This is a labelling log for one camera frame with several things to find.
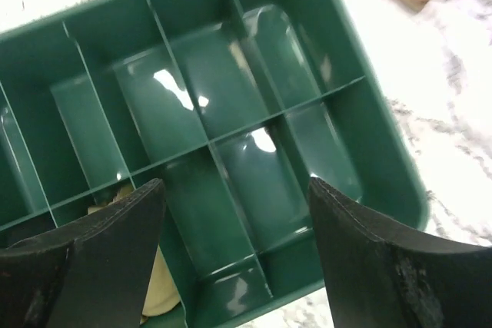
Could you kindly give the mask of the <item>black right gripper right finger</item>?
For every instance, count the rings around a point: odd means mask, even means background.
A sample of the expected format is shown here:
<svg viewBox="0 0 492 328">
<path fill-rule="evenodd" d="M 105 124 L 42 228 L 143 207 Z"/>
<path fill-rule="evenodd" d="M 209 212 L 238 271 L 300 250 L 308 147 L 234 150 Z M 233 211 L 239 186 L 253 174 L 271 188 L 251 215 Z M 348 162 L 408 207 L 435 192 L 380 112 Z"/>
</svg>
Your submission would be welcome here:
<svg viewBox="0 0 492 328">
<path fill-rule="evenodd" d="M 491 250 L 426 234 L 313 177 L 308 186 L 336 327 L 489 327 Z"/>
</svg>

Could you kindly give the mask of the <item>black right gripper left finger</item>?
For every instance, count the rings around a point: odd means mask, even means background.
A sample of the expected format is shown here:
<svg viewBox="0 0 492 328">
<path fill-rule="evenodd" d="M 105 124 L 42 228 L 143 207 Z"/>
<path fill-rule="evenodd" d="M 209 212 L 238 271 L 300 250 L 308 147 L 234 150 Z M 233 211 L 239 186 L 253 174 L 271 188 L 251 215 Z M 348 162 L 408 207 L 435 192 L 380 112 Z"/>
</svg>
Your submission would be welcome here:
<svg viewBox="0 0 492 328">
<path fill-rule="evenodd" d="M 139 326 L 165 208 L 165 186 L 155 178 L 2 249 L 1 325 Z"/>
</svg>

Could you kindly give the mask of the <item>cream rolled cloth in tray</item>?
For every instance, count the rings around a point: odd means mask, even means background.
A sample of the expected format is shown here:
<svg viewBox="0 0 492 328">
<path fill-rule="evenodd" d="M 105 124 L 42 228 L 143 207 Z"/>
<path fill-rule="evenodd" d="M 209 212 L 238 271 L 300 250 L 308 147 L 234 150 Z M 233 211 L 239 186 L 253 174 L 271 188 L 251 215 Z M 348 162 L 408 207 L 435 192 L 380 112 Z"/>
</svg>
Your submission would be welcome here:
<svg viewBox="0 0 492 328">
<path fill-rule="evenodd" d="M 178 290 L 171 277 L 160 244 L 158 244 L 141 314 L 140 325 L 145 324 L 149 317 L 168 313 L 175 308 L 179 302 L 180 297 L 178 295 Z"/>
</svg>

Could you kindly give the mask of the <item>green divided plastic tray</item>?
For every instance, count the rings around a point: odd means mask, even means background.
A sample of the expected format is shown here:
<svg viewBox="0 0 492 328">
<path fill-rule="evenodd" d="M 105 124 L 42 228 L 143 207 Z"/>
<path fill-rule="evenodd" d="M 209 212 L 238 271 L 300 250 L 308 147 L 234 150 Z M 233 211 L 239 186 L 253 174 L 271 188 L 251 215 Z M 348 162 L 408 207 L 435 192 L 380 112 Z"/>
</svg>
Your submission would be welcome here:
<svg viewBox="0 0 492 328">
<path fill-rule="evenodd" d="M 308 182 L 424 229 L 341 0 L 91 0 L 1 35 L 1 245 L 164 181 L 180 304 L 235 327 L 323 286 Z"/>
</svg>

